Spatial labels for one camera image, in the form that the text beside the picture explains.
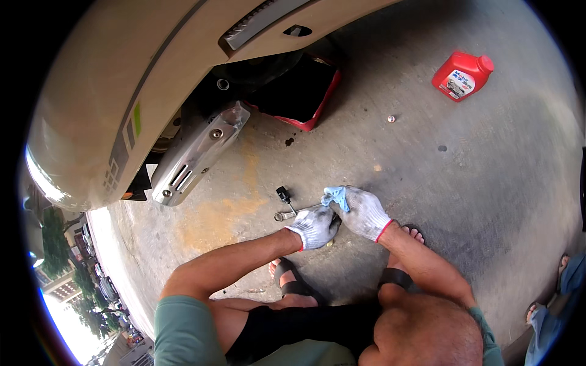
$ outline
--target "gloved hand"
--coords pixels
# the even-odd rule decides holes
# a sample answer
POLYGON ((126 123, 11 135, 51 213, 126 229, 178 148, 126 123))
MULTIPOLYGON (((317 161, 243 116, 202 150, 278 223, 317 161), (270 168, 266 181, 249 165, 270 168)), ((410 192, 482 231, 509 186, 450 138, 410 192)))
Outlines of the gloved hand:
POLYGON ((291 226, 285 226, 296 232, 303 242, 302 250, 321 248, 326 245, 338 232, 342 223, 339 217, 329 207, 319 206, 300 211, 291 226))
POLYGON ((346 186, 346 202, 350 212, 340 209, 337 204, 331 204, 344 225, 353 233, 377 242, 380 234, 392 221, 384 212, 379 199, 371 192, 346 186))

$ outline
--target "black shorts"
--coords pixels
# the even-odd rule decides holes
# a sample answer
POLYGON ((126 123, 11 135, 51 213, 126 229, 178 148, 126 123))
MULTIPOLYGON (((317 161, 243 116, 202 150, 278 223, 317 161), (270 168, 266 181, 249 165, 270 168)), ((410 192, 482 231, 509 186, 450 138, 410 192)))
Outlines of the black shorts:
POLYGON ((250 365, 286 344, 305 339, 330 341, 348 348, 356 361, 373 344, 373 330, 381 313, 378 303, 323 307, 259 306, 248 313, 242 333, 226 353, 228 365, 250 365))

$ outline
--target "exhaust pipe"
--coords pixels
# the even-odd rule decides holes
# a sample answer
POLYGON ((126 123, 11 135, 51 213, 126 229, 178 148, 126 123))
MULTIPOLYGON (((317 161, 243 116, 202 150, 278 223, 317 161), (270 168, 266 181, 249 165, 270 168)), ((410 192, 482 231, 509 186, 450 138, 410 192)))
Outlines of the exhaust pipe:
POLYGON ((240 101, 210 124, 201 118, 182 117, 181 130, 152 175, 152 198, 165 206, 183 202, 236 140, 249 117, 250 111, 240 101))

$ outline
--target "blue jeans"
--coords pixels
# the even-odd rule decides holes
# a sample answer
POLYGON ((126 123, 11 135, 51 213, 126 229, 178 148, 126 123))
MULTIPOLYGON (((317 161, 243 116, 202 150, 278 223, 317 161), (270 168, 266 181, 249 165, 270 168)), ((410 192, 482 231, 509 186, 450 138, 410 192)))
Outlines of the blue jeans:
POLYGON ((560 294, 565 295, 571 293, 561 313, 555 316, 550 314, 547 308, 541 306, 531 314, 530 321, 535 334, 531 338, 531 342, 529 342, 529 347, 527 348, 525 366, 539 364, 572 315, 580 295, 574 290, 580 287, 586 274, 586 261, 584 257, 585 254, 579 254, 570 258, 568 265, 561 273, 560 294))

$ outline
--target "green sticker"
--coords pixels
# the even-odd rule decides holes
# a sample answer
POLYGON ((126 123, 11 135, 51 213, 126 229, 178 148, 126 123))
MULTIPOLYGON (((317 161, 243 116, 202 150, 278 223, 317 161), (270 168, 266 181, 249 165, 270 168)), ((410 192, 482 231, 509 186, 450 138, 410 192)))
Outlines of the green sticker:
POLYGON ((141 104, 140 102, 137 103, 137 106, 134 107, 134 127, 137 131, 137 137, 141 134, 141 104))

